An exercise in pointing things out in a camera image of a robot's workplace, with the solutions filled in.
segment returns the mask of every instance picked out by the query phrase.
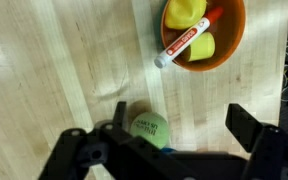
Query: yellow plastic object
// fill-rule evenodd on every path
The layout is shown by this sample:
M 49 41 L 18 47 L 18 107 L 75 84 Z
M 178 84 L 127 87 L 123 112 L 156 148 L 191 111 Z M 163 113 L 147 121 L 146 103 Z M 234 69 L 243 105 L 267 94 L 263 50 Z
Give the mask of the yellow plastic object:
M 186 29 L 197 23 L 206 10 L 206 0 L 170 0 L 165 25 L 171 29 Z
M 214 52 L 215 41 L 213 35 L 205 32 L 182 52 L 181 57 L 186 61 L 196 61 L 210 58 Z

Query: green ball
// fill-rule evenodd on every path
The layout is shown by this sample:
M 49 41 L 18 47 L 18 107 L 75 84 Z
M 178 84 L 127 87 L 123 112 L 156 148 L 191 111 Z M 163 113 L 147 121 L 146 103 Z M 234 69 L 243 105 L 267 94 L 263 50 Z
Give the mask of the green ball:
M 135 118 L 130 134 L 142 136 L 158 148 L 163 148 L 169 140 L 170 132 L 166 120 L 154 112 L 146 112 Z

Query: bowl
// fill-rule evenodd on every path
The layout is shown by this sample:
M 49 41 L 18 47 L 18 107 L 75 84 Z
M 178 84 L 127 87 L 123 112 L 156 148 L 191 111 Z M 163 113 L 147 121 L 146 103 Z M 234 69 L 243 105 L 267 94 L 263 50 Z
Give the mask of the bowl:
M 165 5 L 162 21 L 161 36 L 164 47 L 171 45 L 185 30 L 169 29 L 165 26 L 165 13 L 170 0 Z M 206 11 L 221 6 L 222 16 L 208 28 L 215 40 L 215 53 L 211 58 L 186 62 L 177 56 L 173 62 L 190 71 L 207 71 L 218 67 L 233 54 L 243 36 L 245 27 L 245 8 L 243 0 L 208 0 Z

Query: white marker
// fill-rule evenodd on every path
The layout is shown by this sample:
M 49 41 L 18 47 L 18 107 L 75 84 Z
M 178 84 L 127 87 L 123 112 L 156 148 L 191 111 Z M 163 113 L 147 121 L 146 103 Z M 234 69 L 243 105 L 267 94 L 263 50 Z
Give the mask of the white marker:
M 187 48 L 196 38 L 198 38 L 212 23 L 214 23 L 223 13 L 223 8 L 217 7 L 208 12 L 198 23 L 189 28 L 175 42 L 167 47 L 154 60 L 158 68 L 163 68 L 173 61 L 185 48 Z

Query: wood grain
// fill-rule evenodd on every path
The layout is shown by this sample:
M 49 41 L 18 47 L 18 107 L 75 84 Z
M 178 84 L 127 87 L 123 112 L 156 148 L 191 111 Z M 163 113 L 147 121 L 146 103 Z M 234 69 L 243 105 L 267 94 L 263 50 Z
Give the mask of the wood grain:
M 177 150 L 247 157 L 224 126 L 239 103 L 278 123 L 288 1 L 245 0 L 247 24 L 220 67 L 159 70 L 165 0 L 0 0 L 0 179 L 36 179 L 60 133 L 90 131 L 127 101 L 164 116 Z M 89 179 L 111 179 L 102 167 Z

